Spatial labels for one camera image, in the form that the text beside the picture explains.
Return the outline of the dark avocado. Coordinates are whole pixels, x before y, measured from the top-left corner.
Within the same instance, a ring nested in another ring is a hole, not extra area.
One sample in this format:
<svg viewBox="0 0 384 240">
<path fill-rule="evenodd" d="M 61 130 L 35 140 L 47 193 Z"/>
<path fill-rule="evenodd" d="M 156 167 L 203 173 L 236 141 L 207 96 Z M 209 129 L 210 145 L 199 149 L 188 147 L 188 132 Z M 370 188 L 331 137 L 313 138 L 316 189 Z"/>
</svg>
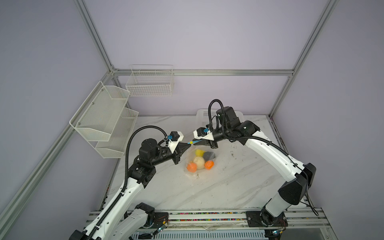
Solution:
<svg viewBox="0 0 384 240">
<path fill-rule="evenodd" d="M 214 152 L 204 152 L 203 158 L 205 161 L 213 161 L 216 158 L 216 154 Z"/>
</svg>

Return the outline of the small yellow lemon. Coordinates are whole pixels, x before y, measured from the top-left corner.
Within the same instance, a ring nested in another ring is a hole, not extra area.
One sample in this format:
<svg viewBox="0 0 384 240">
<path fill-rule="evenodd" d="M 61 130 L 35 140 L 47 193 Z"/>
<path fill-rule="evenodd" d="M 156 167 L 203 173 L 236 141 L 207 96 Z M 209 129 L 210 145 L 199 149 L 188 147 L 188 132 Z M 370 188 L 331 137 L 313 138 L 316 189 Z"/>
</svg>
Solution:
<svg viewBox="0 0 384 240">
<path fill-rule="evenodd" d="M 203 157 L 204 153 L 205 153 L 205 151 L 203 151 L 203 150 L 199 150 L 199 149 L 195 150 L 195 155 L 197 157 Z"/>
</svg>

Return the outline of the clear zip top bag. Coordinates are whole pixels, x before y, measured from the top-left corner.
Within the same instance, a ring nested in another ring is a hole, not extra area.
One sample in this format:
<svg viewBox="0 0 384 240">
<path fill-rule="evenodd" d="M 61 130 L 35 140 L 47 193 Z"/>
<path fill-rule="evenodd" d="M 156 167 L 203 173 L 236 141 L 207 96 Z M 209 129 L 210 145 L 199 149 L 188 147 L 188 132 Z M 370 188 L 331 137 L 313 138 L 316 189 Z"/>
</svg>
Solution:
<svg viewBox="0 0 384 240">
<path fill-rule="evenodd" d="M 211 172 L 217 165 L 218 151 L 201 143 L 202 141 L 198 140 L 187 142 L 189 148 L 182 156 L 184 173 L 190 179 Z"/>
</svg>

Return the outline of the orange tangerine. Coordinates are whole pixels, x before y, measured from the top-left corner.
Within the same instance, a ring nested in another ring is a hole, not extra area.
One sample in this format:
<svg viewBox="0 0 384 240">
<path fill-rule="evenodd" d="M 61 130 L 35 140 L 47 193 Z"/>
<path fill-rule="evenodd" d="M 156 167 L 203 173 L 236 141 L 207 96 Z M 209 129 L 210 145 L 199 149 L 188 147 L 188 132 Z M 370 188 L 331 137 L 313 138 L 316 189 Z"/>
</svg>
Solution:
<svg viewBox="0 0 384 240">
<path fill-rule="evenodd" d="M 197 164 L 194 162 L 190 162 L 187 164 L 187 170 L 191 173 L 195 173 L 197 171 Z"/>
<path fill-rule="evenodd" d="M 204 168 L 205 168 L 206 170 L 210 170 L 210 169 L 213 168 L 214 165 L 215 165 L 214 161 L 209 160 L 209 161 L 206 161 L 206 162 L 205 162 L 205 164 L 204 164 Z"/>
</svg>

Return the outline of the white garlic bulb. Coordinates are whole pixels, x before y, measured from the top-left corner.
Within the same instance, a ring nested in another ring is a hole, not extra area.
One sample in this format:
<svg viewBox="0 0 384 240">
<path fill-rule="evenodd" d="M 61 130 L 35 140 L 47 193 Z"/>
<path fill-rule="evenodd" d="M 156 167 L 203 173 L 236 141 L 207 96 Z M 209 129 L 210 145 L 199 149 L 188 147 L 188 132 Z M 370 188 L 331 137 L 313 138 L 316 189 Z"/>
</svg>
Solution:
<svg viewBox="0 0 384 240">
<path fill-rule="evenodd" d="M 198 170 L 201 170 L 201 169 L 204 169 L 204 164 L 205 164 L 205 160 L 203 157 L 195 157 L 193 159 L 193 162 L 197 164 L 197 169 Z"/>
</svg>

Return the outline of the orange tangerine top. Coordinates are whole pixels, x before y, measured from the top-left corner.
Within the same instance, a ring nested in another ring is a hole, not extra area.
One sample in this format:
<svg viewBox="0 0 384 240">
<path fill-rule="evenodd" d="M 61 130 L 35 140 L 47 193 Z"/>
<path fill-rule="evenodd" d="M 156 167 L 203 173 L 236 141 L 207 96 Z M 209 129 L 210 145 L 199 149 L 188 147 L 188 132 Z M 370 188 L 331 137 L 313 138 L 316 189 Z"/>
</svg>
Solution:
<svg viewBox="0 0 384 240">
<path fill-rule="evenodd" d="M 215 165 L 214 161 L 209 160 L 209 161 L 206 161 L 206 162 L 205 162 L 205 164 L 204 164 L 204 168 L 205 168 L 206 170 L 210 170 L 210 169 L 213 168 L 214 165 Z"/>
</svg>

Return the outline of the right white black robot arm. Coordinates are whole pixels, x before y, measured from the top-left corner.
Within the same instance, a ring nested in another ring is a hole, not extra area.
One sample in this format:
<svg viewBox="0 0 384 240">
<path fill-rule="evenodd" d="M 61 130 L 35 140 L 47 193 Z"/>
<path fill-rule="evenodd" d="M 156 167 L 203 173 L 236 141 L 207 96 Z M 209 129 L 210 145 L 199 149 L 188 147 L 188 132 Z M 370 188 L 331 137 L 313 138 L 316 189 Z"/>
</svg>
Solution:
<svg viewBox="0 0 384 240">
<path fill-rule="evenodd" d="M 260 212 L 264 226 L 272 226 L 281 214 L 291 206 L 298 205 L 311 187 L 316 167 L 291 157 L 278 145 L 270 141 L 253 122 L 241 122 L 231 107 L 216 111 L 216 122 L 220 127 L 210 129 L 213 143 L 222 140 L 240 142 L 266 160 L 285 180 L 278 192 L 263 206 Z"/>
</svg>

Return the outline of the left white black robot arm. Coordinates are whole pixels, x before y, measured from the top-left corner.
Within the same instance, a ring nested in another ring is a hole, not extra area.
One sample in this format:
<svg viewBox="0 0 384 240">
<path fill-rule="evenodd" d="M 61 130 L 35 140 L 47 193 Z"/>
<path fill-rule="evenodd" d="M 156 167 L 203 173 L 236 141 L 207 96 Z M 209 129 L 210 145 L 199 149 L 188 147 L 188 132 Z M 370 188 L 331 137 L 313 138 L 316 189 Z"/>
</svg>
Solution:
<svg viewBox="0 0 384 240">
<path fill-rule="evenodd" d="M 161 146 L 155 139 L 146 139 L 139 148 L 134 163 L 126 169 L 125 179 L 98 217 L 83 231 L 74 231 L 71 240 L 108 240 L 115 233 L 120 220 L 156 173 L 156 165 L 172 160 L 178 164 L 191 143 L 169 141 Z"/>
</svg>

